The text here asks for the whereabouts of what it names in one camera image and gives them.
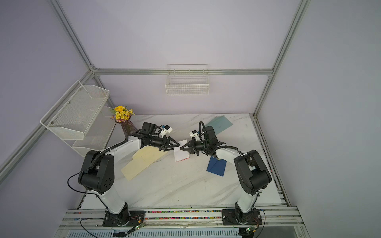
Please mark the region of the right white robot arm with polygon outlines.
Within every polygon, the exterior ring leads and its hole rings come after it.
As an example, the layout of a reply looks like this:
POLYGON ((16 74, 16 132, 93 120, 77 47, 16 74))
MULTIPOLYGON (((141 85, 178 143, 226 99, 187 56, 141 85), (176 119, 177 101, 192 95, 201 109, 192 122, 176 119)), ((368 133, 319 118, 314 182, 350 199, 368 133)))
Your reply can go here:
POLYGON ((263 189, 272 182, 271 174, 260 154, 256 150, 244 152, 237 147, 219 141, 213 127, 201 129, 199 140, 192 138, 180 150, 190 154, 203 153, 221 159, 235 166, 239 184, 243 189, 234 209, 223 209, 223 225, 256 225, 263 224, 261 212, 255 203, 263 189))

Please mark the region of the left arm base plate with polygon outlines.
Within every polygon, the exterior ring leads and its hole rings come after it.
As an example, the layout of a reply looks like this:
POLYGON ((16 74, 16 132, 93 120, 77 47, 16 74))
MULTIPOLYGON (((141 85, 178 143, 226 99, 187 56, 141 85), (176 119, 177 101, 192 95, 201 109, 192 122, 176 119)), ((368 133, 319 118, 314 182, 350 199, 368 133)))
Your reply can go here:
POLYGON ((145 211, 124 211, 121 214, 105 212, 103 227, 134 227, 141 224, 145 218, 145 211))

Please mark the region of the light teal envelope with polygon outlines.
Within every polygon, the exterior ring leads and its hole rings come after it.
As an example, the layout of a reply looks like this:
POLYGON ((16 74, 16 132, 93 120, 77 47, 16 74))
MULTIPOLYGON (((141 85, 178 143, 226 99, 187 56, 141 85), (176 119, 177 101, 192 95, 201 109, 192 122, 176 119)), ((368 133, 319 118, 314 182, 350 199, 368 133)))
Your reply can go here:
POLYGON ((225 116, 219 116, 207 123, 206 127, 213 127, 215 135, 220 134, 233 125, 225 116))

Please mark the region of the dark blue envelope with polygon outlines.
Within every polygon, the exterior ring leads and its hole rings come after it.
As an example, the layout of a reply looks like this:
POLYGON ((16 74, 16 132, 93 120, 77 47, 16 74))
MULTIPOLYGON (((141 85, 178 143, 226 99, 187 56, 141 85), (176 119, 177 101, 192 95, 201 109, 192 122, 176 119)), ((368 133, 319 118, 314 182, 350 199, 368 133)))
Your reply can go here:
POLYGON ((213 156, 210 157, 206 171, 221 177, 225 174, 227 162, 222 159, 217 159, 213 156))

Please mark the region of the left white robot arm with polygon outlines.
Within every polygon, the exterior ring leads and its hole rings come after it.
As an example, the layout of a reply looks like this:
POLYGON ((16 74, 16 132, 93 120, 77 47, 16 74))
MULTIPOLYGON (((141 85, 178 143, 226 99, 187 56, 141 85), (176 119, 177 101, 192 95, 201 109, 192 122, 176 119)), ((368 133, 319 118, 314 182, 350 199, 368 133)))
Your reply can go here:
POLYGON ((169 125, 157 126, 144 122, 141 129, 132 134, 135 139, 125 140, 101 151, 90 150, 78 173, 78 183, 94 194, 105 206, 105 220, 122 226, 131 219, 127 203, 117 193, 115 163, 127 155, 149 146, 158 151, 170 151, 179 143, 167 136, 173 129, 169 125))

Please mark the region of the white sheet of paper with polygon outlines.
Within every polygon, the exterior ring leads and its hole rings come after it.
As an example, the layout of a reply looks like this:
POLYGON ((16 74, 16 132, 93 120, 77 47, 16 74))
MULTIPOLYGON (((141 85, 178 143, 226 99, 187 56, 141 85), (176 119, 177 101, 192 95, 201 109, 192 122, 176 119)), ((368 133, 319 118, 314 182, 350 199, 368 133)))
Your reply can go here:
POLYGON ((179 147, 174 148, 174 158, 176 162, 180 162, 189 158, 189 153, 187 151, 182 151, 180 148, 187 143, 187 140, 182 140, 179 142, 179 147))

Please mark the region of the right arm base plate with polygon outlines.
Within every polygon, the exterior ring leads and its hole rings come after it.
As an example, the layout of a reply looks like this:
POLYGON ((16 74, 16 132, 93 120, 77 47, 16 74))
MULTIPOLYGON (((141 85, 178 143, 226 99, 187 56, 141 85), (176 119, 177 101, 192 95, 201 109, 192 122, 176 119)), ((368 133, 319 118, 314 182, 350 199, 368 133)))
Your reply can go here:
POLYGON ((262 217, 258 209, 242 213, 235 209, 221 211, 223 225, 262 225, 262 217))

